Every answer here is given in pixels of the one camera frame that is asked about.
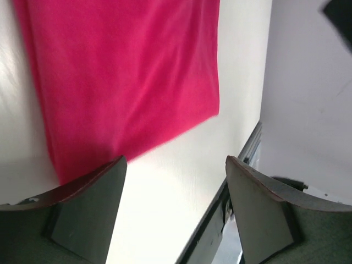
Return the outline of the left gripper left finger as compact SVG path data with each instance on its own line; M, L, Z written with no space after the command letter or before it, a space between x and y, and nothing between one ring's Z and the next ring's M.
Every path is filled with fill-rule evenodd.
M106 263L127 172L119 157L15 205L1 205L1 263Z

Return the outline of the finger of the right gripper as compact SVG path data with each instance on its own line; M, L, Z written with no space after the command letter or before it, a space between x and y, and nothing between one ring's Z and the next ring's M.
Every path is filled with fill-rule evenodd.
M322 13L351 52L351 0L327 1L322 7Z

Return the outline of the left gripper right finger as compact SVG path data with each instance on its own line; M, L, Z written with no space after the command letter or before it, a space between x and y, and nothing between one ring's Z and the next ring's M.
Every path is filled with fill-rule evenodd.
M225 169L245 263L351 263L351 206L233 156Z

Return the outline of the pink t shirt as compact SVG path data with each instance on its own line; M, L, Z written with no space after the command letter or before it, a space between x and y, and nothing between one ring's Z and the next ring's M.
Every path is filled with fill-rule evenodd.
M14 1L66 184L219 112L219 1Z

